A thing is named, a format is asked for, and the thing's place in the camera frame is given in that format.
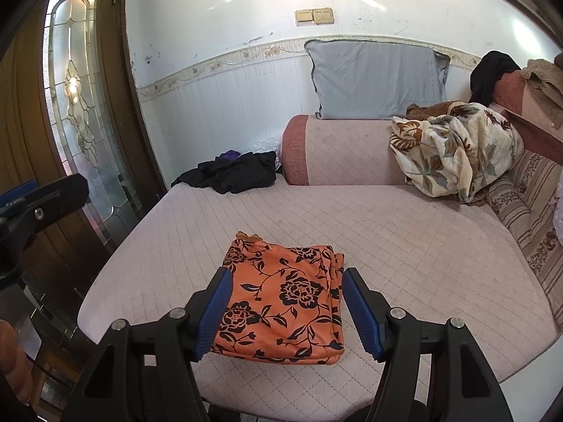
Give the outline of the person's left hand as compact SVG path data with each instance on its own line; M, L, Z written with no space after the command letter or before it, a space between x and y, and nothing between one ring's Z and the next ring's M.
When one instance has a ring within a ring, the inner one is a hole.
M17 343L12 325L0 320L0 369L17 399L28 405L32 394L31 368L27 356Z

